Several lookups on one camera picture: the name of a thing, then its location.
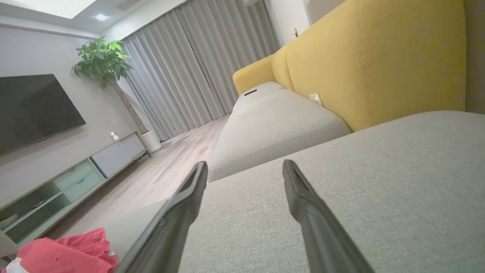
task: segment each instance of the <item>seat cushion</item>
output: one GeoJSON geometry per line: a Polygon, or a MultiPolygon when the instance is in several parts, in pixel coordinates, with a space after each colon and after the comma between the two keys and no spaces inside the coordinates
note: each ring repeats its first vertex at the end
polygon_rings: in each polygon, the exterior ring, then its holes
{"type": "Polygon", "coordinates": [[[239,97],[208,161],[209,181],[350,133],[332,112],[278,86],[239,97]]]}
{"type": "Polygon", "coordinates": [[[238,101],[232,108],[232,115],[243,114],[253,107],[261,107],[262,104],[268,103],[274,92],[283,89],[285,88],[275,82],[268,82],[247,90],[238,98],[238,101]],[[245,96],[245,94],[253,90],[256,90],[256,92],[245,96]]]}
{"type": "MultiPolygon", "coordinates": [[[[429,112],[294,160],[376,272],[485,268],[485,115],[429,112]]],[[[280,158],[207,185],[179,272],[308,272],[280,158]]]]}

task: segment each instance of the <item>skylight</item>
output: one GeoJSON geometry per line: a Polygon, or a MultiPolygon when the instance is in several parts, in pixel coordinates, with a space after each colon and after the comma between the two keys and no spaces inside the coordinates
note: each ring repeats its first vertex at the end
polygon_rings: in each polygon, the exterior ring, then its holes
{"type": "Polygon", "coordinates": [[[0,0],[0,2],[48,13],[68,19],[74,18],[96,0],[0,0]]]}

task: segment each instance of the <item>curtain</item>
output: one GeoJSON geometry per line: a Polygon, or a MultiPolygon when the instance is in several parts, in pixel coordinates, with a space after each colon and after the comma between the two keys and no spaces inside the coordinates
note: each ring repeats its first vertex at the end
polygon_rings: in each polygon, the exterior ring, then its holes
{"type": "Polygon", "coordinates": [[[190,0],[124,42],[129,82],[162,140],[231,113],[232,74],[278,49],[262,1],[190,0]]]}
{"type": "Polygon", "coordinates": [[[263,2],[246,8],[240,0],[192,0],[175,11],[209,85],[232,112],[234,72],[278,50],[263,2]]]}

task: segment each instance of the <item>light switch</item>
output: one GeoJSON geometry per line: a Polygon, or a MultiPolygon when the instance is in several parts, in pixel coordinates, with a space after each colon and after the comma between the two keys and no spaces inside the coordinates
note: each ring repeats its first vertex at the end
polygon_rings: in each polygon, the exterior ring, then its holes
{"type": "Polygon", "coordinates": [[[323,107],[323,103],[322,103],[322,100],[320,100],[320,96],[318,94],[311,94],[311,95],[308,95],[308,98],[313,101],[314,103],[320,105],[323,107]]]}
{"type": "Polygon", "coordinates": [[[298,37],[298,30],[295,27],[291,28],[291,34],[295,35],[295,37],[298,37]]]}

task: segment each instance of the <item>tv stand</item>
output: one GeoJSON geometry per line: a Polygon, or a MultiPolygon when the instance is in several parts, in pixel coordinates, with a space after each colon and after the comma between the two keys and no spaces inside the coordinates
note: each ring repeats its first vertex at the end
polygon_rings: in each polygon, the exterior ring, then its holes
{"type": "Polygon", "coordinates": [[[38,184],[0,208],[0,221],[17,218],[1,227],[0,257],[42,237],[74,208],[148,150],[136,132],[107,145],[52,178],[38,184]]]}

